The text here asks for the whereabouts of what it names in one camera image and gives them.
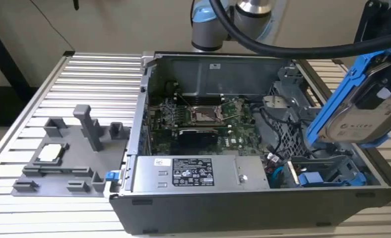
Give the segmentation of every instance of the barcode sticker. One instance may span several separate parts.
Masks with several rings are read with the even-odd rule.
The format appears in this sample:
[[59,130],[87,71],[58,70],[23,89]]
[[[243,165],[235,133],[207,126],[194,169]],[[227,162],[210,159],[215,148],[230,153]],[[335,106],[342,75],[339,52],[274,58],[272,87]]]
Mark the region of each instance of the barcode sticker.
[[156,158],[155,159],[155,166],[171,166],[171,159],[166,159],[166,158]]
[[208,68],[210,69],[220,69],[220,64],[219,63],[211,63]]

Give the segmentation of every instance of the white component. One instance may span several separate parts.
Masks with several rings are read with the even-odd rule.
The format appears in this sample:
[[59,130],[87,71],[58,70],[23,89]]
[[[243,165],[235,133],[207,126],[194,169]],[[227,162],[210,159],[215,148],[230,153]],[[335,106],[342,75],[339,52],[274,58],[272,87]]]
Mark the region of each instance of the white component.
[[391,91],[387,88],[382,88],[376,96],[382,99],[387,99],[391,96]]
[[42,152],[38,155],[40,161],[52,162],[58,157],[62,151],[60,144],[48,144],[44,145]]
[[268,154],[267,159],[272,160],[274,163],[276,163],[278,160],[280,160],[280,158],[272,153]]

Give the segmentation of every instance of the black hose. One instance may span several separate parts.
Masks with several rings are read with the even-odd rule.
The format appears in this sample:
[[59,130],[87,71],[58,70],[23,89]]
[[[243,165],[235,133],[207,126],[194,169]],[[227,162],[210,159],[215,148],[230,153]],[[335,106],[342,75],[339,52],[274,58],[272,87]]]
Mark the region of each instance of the black hose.
[[220,0],[210,0],[210,4],[218,16],[218,19],[226,28],[231,37],[251,51],[276,58],[286,59],[334,59],[358,56],[362,54],[372,53],[380,50],[391,48],[391,35],[379,37],[376,39],[358,42],[354,44],[330,46],[330,47],[315,47],[315,48],[284,48],[270,46],[252,40],[244,33],[238,29],[235,24],[223,9]]

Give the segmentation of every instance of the power supply label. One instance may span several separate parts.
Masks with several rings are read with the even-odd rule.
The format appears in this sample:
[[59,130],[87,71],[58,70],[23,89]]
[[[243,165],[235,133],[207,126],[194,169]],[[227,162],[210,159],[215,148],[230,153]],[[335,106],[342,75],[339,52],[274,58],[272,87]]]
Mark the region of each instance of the power supply label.
[[215,186],[211,158],[174,159],[174,186]]

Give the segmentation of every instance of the blue latch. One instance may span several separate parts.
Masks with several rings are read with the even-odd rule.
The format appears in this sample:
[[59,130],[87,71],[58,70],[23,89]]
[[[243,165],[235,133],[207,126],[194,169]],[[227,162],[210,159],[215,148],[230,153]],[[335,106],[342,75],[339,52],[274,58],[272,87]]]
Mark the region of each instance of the blue latch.
[[106,173],[106,181],[118,182],[120,178],[120,171],[110,171]]
[[363,173],[358,173],[352,180],[340,182],[324,182],[319,172],[307,172],[298,176],[303,187],[340,187],[340,186],[364,186],[367,185],[367,177]]

